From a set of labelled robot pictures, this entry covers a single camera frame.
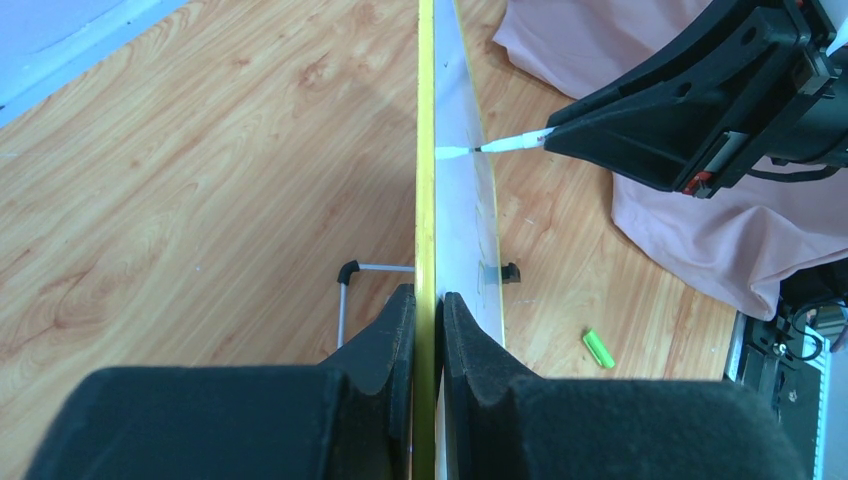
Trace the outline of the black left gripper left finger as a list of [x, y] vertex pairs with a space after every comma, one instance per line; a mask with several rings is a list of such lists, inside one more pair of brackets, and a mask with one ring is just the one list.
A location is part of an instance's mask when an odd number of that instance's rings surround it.
[[316, 365], [112, 367], [69, 395], [29, 479], [404, 479], [415, 298]]

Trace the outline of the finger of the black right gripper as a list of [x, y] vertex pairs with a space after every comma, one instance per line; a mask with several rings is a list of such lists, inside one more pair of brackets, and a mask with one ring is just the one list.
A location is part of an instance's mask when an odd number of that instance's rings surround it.
[[709, 198], [754, 168], [836, 78], [799, 1], [714, 1], [625, 75], [552, 114], [547, 151]]

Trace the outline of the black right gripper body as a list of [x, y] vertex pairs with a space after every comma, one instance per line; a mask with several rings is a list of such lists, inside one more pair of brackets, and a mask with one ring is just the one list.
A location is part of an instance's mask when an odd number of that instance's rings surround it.
[[779, 130], [766, 156], [775, 166], [800, 171], [750, 170], [754, 178], [781, 183], [823, 180], [847, 168], [847, 3], [799, 1], [814, 33], [813, 46], [836, 78], [815, 93], [815, 103], [794, 125]]

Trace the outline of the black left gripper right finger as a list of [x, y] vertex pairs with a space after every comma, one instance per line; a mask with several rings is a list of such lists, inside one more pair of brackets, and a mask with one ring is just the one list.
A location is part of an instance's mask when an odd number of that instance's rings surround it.
[[448, 479], [803, 479], [773, 414], [716, 381], [545, 378], [440, 308]]

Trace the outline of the green marker cap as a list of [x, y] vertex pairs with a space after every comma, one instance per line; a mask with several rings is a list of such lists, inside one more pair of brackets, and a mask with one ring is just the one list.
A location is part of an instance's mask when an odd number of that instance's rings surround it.
[[615, 367], [615, 359], [594, 329], [586, 330], [582, 336], [582, 341], [601, 368], [612, 369]]

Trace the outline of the green capped white marker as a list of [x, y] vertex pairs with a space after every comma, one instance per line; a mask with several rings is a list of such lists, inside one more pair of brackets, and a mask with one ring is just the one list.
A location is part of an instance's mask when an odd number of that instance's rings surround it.
[[473, 147], [471, 152], [503, 153], [515, 150], [533, 149], [542, 146], [555, 127], [525, 132], [519, 135], [505, 137]]

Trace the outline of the yellow framed whiteboard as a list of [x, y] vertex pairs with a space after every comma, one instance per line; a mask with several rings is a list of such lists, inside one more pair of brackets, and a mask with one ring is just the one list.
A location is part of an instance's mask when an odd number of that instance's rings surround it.
[[412, 478], [470, 479], [470, 388], [437, 329], [463, 302], [504, 342], [496, 187], [454, 1], [418, 4]]

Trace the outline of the black whiteboard stand clip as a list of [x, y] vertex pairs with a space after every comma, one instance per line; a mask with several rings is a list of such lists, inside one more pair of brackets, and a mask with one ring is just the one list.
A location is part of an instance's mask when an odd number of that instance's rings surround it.
[[500, 276], [503, 284], [514, 284], [522, 281], [521, 271], [513, 262], [500, 267]]

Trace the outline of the pink cloth garment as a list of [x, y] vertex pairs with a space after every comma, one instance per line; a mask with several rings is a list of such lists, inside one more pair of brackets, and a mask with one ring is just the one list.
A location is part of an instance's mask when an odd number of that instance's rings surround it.
[[543, 147], [614, 175], [614, 223], [759, 319], [847, 257], [843, 1], [511, 1], [495, 41], [573, 98]]

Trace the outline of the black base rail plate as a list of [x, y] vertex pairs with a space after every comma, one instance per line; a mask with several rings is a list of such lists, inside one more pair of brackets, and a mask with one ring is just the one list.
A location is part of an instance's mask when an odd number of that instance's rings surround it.
[[846, 478], [847, 262], [783, 280], [769, 320], [737, 313], [724, 377], [764, 399], [808, 478]]

